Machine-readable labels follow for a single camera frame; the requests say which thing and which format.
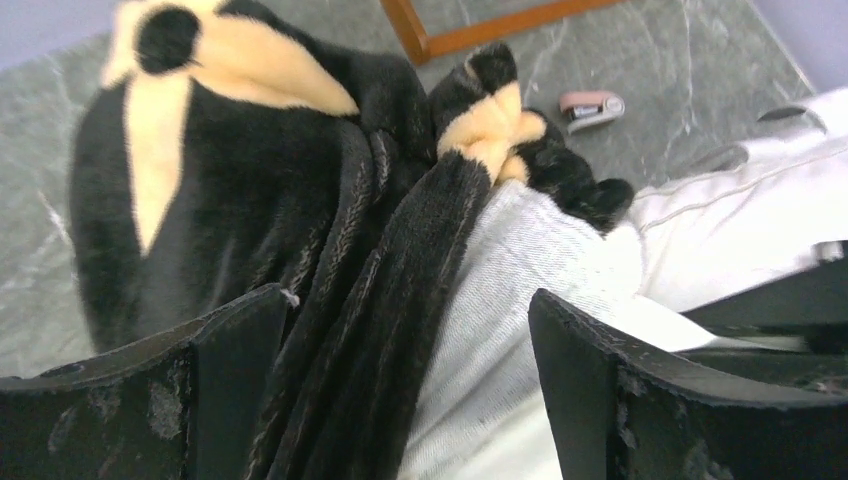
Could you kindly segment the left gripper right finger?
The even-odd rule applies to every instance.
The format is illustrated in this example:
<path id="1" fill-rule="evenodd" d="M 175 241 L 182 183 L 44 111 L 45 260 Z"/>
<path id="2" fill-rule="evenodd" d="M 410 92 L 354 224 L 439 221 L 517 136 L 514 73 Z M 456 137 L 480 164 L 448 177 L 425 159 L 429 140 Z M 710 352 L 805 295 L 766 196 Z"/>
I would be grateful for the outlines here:
<path id="1" fill-rule="evenodd" d="M 669 353 L 540 290 L 529 325 L 567 479 L 843 479 L 847 361 Z"/>

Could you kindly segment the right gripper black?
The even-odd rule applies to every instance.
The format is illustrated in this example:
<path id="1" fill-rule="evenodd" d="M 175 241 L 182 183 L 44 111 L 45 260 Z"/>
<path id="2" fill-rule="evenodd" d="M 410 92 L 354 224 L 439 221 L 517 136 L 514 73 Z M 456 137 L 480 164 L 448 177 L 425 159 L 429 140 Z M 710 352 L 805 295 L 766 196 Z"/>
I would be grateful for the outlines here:
<path id="1" fill-rule="evenodd" d="M 847 389 L 847 260 L 690 310 L 686 317 L 732 339 L 786 349 L 702 348 L 684 357 L 765 383 L 809 391 Z"/>

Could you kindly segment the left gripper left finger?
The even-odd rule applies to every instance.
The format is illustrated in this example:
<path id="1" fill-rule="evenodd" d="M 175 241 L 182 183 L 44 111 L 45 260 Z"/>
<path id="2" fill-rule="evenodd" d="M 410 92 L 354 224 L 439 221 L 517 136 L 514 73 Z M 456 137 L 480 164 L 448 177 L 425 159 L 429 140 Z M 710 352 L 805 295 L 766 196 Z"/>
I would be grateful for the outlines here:
<path id="1" fill-rule="evenodd" d="M 276 285 L 173 329 L 1 382 L 5 479 L 237 479 L 288 301 Z"/>

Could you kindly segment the white pillow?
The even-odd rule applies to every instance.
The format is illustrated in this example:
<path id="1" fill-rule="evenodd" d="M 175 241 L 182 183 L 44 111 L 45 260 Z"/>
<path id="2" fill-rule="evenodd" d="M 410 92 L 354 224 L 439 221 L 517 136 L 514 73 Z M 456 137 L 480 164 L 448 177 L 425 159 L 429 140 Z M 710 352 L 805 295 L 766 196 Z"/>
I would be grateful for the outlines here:
<path id="1" fill-rule="evenodd" d="M 443 315 L 402 479 L 577 479 L 552 431 L 529 330 L 545 289 L 670 351 L 682 314 L 817 266 L 847 236 L 847 92 L 789 105 L 816 125 L 731 145 L 735 167 L 647 187 L 608 236 L 510 181 L 488 202 Z"/>

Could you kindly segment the black pillowcase with beige flowers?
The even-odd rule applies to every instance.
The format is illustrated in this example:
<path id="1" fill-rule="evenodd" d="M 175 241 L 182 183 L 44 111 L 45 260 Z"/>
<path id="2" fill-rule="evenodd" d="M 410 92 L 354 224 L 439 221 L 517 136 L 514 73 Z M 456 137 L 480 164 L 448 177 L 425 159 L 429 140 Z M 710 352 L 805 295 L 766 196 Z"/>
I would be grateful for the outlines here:
<path id="1" fill-rule="evenodd" d="M 502 42 L 425 91 L 405 59 L 256 1 L 123 1 L 69 174 L 93 346 L 278 285 L 300 302 L 241 477 L 393 479 L 473 224 L 509 180 L 602 233 L 634 197 L 523 106 Z"/>

